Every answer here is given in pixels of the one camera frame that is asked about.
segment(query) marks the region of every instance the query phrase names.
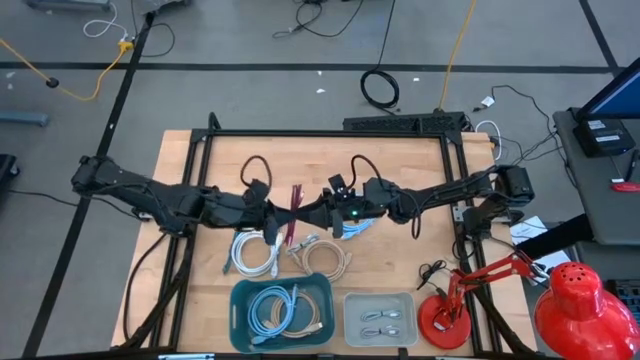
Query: wooden table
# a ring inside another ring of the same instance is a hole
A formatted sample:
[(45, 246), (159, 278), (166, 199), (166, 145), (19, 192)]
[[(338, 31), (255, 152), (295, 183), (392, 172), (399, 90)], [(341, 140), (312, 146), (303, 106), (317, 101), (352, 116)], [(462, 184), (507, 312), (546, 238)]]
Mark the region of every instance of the wooden table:
[[(189, 145), (189, 131), (167, 131), (164, 134), (158, 156), (154, 179), (165, 183), (179, 183)], [(490, 143), (486, 134), (463, 134), (465, 155), (470, 172), (484, 170), (493, 164)], [(452, 159), (457, 169), (453, 148)], [(217, 185), (223, 191), (242, 193), (245, 187), (240, 182), (240, 167), (251, 155), (264, 156), (273, 172), (273, 189), (270, 198), (276, 204), (288, 206), (291, 186), (302, 184), (307, 201), (315, 200), (322, 187), (328, 187), (327, 179), (342, 174), (345, 181), (351, 180), (349, 161), (355, 154), (364, 154), (379, 168), (382, 176), (401, 187), (425, 188), (445, 182), (442, 155), (438, 140), (407, 138), (267, 138), (267, 137), (218, 137), (214, 138), (210, 158), (207, 185)], [(358, 181), (362, 184), (373, 171), (364, 163), (357, 162)], [(247, 169), (247, 178), (265, 179), (259, 162)], [(394, 224), (388, 218), (377, 220), (362, 235), (338, 244), (353, 254), (345, 275), (333, 283), (336, 311), (336, 329), (333, 338), (319, 348), (298, 350), (304, 353), (333, 353), (342, 355), (393, 355), (396, 348), (354, 348), (345, 343), (342, 317), (343, 299), (349, 292), (409, 292), (416, 307), (435, 291), (425, 286), (416, 291), (419, 283), (418, 267), (445, 259), (449, 267), (457, 266), (451, 254), (454, 239), (450, 208), (442, 206), (430, 209), (422, 215), (422, 233), (413, 240), (409, 225)], [(318, 233), (331, 239), (328, 232), (298, 222), (295, 241), (310, 233)], [(179, 351), (187, 352), (236, 352), (229, 340), (229, 294), (233, 286), (243, 277), (232, 268), (222, 274), (227, 259), (232, 230), (212, 230), (200, 227), (196, 239), (195, 255), (189, 280), (187, 301), (184, 309)], [(493, 235), (511, 241), (506, 225), (494, 225)], [(133, 256), (133, 263), (159, 237), (154, 223), (141, 225)], [(133, 331), (148, 314), (158, 298), (168, 241), (165, 241), (142, 264), (132, 289), (129, 329)], [(510, 253), (504, 244), (484, 242), (487, 263), (503, 258)], [(245, 248), (245, 262), (256, 266), (264, 262), (268, 248), (264, 244), (250, 242)], [(319, 249), (311, 258), (311, 267), (318, 271), (335, 268), (336, 259), (329, 250)], [(300, 276), (304, 273), (286, 255), (284, 248), (279, 257), (280, 277)], [(448, 286), (448, 274), (439, 272), (433, 282), (444, 289)], [(496, 307), (512, 329), (525, 344), (535, 349), (535, 338), (525, 301), (522, 283), (518, 277), (509, 277), (491, 285)], [(165, 313), (163, 339), (166, 344), (169, 324), (173, 315), (172, 305)], [(479, 323), (486, 330), (484, 312), (479, 312)], [(112, 343), (123, 342), (122, 309), (114, 331)], [(481, 331), (484, 348), (489, 349), (488, 332)], [(422, 336), (418, 343), (408, 348), (409, 355), (471, 355), (470, 341), (462, 347), (447, 351), (429, 344)]]

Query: red lamp base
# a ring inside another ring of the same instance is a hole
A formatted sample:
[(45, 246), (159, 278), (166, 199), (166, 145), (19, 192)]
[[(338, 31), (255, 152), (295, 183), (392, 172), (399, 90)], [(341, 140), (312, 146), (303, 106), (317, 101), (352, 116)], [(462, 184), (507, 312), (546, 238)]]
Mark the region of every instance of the red lamp base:
[(428, 297), (418, 309), (418, 328), (422, 336), (441, 349), (456, 349), (462, 346), (471, 334), (471, 318), (467, 309), (448, 329), (435, 327), (434, 320), (444, 309), (445, 301), (439, 295)]

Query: red object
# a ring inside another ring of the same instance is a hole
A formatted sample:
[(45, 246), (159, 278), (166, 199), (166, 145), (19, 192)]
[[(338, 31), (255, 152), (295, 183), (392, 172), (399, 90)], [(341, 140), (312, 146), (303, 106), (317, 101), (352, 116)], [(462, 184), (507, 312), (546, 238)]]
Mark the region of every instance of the red object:
[(445, 307), (445, 301), (439, 295), (430, 296), (418, 309), (418, 328), (420, 333), (430, 343), (441, 349), (456, 349), (462, 346), (471, 334), (471, 317), (464, 309), (460, 317), (452, 322), (451, 328), (443, 330), (436, 323), (435, 315)]
[(630, 182), (613, 184), (611, 188), (616, 192), (640, 192), (640, 184)]
[(536, 304), (535, 324), (547, 345), (567, 359), (630, 359), (640, 347), (633, 315), (585, 264), (553, 270), (551, 289)]
[(464, 306), (464, 294), (510, 275), (533, 277), (532, 264), (533, 261), (523, 253), (514, 253), (471, 274), (460, 269), (452, 270), (446, 301), (443, 296), (431, 296), (418, 309), (418, 327), (422, 336), (442, 349), (460, 347), (471, 334), (471, 319)]

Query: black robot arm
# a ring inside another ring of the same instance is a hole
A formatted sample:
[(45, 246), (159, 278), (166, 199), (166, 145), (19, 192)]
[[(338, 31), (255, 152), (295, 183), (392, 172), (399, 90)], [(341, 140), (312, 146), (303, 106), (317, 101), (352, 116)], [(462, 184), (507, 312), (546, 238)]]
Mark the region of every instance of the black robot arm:
[(166, 185), (126, 171), (107, 157), (85, 156), (80, 164), (71, 180), (75, 192), (122, 200), (133, 206), (135, 213), (150, 214), (163, 232), (186, 236), (192, 224), (239, 231), (251, 228), (263, 230), (268, 244), (275, 243), (278, 229), (293, 219), (332, 228), (334, 237), (340, 237), (344, 221), (387, 214), (394, 222), (404, 224), (427, 209), (466, 199), (488, 197), (496, 202), (491, 204), (495, 212), (525, 205), (534, 197), (526, 170), (517, 166), (492, 166), (422, 190), (403, 189), (384, 178), (373, 177), (363, 184), (362, 195), (356, 194), (353, 185), (347, 186), (341, 175), (335, 175), (329, 179), (330, 189), (323, 189), (314, 202), (291, 212), (269, 201), (269, 187), (256, 179), (244, 194), (238, 195), (223, 192), (217, 186)]

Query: red cable bundle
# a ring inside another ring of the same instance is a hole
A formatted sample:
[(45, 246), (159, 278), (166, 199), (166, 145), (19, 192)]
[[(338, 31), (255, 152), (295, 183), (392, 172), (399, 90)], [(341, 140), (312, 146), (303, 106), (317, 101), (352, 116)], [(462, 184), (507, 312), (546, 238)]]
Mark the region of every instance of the red cable bundle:
[[(293, 185), (291, 189), (291, 212), (296, 212), (300, 204), (302, 204), (302, 198), (304, 197), (304, 193), (302, 192), (302, 185)], [(287, 236), (284, 238), (284, 242), (287, 246), (291, 246), (293, 243), (293, 234), (296, 229), (296, 219), (289, 221), (287, 225)]]

